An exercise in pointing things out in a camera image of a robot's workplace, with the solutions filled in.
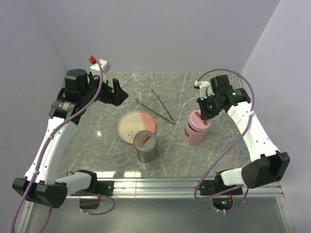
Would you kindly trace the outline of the pink round lid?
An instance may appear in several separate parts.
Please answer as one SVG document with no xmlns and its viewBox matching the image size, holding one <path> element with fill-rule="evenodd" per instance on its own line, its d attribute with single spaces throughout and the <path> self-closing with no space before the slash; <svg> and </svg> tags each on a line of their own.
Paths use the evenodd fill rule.
<svg viewBox="0 0 311 233">
<path fill-rule="evenodd" d="M 201 120 L 201 111 L 194 110 L 188 116 L 188 125 L 196 132 L 206 132 L 212 125 L 212 120 Z"/>
</svg>

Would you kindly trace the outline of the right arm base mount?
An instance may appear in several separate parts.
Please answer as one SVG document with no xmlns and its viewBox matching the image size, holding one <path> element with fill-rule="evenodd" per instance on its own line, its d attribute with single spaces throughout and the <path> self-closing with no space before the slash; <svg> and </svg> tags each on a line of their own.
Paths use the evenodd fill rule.
<svg viewBox="0 0 311 233">
<path fill-rule="evenodd" d="M 214 180 L 204 180 L 194 192 L 197 198 L 211 197 L 212 207 L 217 212 L 226 213 L 233 209 L 234 196 L 243 194 L 240 185 L 224 185 L 220 177 Z"/>
</svg>

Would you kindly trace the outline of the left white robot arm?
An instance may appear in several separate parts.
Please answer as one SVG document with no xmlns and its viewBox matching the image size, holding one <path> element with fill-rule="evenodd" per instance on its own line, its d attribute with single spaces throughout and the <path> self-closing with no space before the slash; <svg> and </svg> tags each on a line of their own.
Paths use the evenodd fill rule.
<svg viewBox="0 0 311 233">
<path fill-rule="evenodd" d="M 16 178 L 12 184 L 24 200 L 59 208 L 69 195 L 98 192 L 95 172 L 80 169 L 71 176 L 59 179 L 56 176 L 67 143 L 86 109 L 97 100 L 119 106 L 128 98 L 118 79 L 113 78 L 112 84 L 101 82 L 98 75 L 83 69 L 67 72 L 65 86 L 51 105 L 45 138 L 37 156 L 24 177 Z"/>
</svg>

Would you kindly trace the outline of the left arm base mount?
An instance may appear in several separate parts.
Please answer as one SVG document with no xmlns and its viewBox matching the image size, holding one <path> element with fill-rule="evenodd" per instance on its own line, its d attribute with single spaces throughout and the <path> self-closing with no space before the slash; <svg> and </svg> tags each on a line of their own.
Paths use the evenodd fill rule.
<svg viewBox="0 0 311 233">
<path fill-rule="evenodd" d="M 101 195 L 112 197 L 114 181 L 99 181 L 94 191 L 79 191 L 79 206 L 82 210 L 97 210 L 102 200 Z"/>
</svg>

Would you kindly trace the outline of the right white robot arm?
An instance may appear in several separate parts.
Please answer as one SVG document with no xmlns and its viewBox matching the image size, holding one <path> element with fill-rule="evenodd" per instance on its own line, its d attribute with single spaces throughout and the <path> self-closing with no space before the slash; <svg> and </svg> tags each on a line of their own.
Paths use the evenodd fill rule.
<svg viewBox="0 0 311 233">
<path fill-rule="evenodd" d="M 215 190 L 227 193 L 233 185 L 245 185 L 250 189 L 278 182 L 289 165 L 287 152 L 281 152 L 268 137 L 254 112 L 254 98 L 243 88 L 233 88 L 227 75 L 216 76 L 210 81 L 198 80 L 195 89 L 200 91 L 197 102 L 202 120 L 216 117 L 225 111 L 233 120 L 250 155 L 250 164 L 220 172 Z"/>
</svg>

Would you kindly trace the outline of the grey round lid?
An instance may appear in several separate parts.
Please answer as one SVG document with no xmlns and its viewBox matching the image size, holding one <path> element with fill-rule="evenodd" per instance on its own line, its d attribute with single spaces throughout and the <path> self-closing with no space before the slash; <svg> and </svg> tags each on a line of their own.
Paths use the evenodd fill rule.
<svg viewBox="0 0 311 233">
<path fill-rule="evenodd" d="M 140 153 L 149 153 L 156 149 L 157 138 L 151 131 L 143 130 L 134 136 L 133 146 Z"/>
</svg>

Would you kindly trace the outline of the metal tongs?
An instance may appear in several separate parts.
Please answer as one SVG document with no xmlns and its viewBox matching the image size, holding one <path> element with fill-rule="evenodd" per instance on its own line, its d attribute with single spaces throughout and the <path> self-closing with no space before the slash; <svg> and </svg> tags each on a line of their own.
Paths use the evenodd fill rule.
<svg viewBox="0 0 311 233">
<path fill-rule="evenodd" d="M 154 87 L 151 88 L 150 94 L 149 100 L 135 98 L 135 102 L 155 116 L 163 119 L 169 124 L 175 125 L 176 121 L 174 117 L 165 106 L 163 100 L 160 98 Z"/>
</svg>

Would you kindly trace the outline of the grey cylindrical container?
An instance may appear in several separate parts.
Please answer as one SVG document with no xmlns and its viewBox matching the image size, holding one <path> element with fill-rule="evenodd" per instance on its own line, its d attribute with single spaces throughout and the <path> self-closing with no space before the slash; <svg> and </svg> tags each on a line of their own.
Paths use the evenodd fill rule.
<svg viewBox="0 0 311 233">
<path fill-rule="evenodd" d="M 138 144 L 133 144 L 137 159 L 142 163 L 150 163 L 157 157 L 157 144 L 144 144 L 141 148 Z"/>
</svg>

